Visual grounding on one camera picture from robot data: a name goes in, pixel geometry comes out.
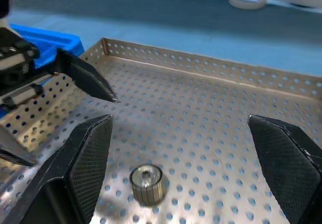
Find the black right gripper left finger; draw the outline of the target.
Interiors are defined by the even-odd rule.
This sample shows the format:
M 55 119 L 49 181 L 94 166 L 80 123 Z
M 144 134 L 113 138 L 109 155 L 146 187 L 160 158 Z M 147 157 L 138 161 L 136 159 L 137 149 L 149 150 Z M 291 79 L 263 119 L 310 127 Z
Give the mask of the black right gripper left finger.
M 37 171 L 4 223 L 90 223 L 105 177 L 112 115 L 73 129 Z

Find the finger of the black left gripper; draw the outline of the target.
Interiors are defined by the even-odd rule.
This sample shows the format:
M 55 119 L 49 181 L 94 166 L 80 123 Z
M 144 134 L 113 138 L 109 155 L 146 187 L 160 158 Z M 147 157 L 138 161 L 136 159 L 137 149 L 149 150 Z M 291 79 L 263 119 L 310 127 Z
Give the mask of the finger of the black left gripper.
M 14 164 L 32 167 L 35 157 L 1 126 L 1 158 Z
M 117 103 L 118 99 L 108 81 L 89 63 L 64 49 L 57 49 L 54 73 L 63 73 L 89 96 Z

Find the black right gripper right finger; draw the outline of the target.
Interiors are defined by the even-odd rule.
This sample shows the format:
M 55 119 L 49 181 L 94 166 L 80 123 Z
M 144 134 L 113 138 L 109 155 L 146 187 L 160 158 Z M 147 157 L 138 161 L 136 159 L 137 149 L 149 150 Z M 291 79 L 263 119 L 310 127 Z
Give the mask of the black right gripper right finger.
M 290 223 L 321 223 L 321 148 L 298 126 L 250 115 L 266 182 Z

